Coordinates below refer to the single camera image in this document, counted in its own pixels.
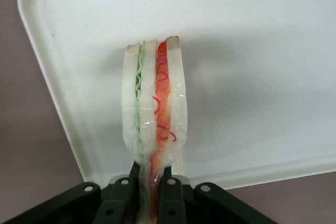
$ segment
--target fake sandwich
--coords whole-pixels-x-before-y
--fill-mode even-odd
[[[186,141],[187,104],[178,36],[128,46],[122,74],[123,138],[140,165],[145,215],[155,215],[158,184],[165,167]]]

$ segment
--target black holder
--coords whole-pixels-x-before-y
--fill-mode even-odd
[[[4,224],[134,224],[139,210],[139,170],[106,188],[85,182]],[[157,224],[276,224],[213,183],[193,189],[185,177],[164,170]]]

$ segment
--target white plastic tray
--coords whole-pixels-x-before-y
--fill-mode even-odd
[[[336,170],[335,0],[18,0],[85,180],[130,170],[126,46],[179,35],[185,175],[224,188]]]

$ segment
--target mauve background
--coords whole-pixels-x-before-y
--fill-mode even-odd
[[[16,0],[0,0],[0,223],[81,182]],[[336,173],[229,192],[281,224],[336,223]]]

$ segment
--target clear plastic film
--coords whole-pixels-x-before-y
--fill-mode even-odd
[[[140,165],[138,223],[156,223],[164,168],[183,170],[187,105],[180,41],[128,46],[122,76],[123,138]]]

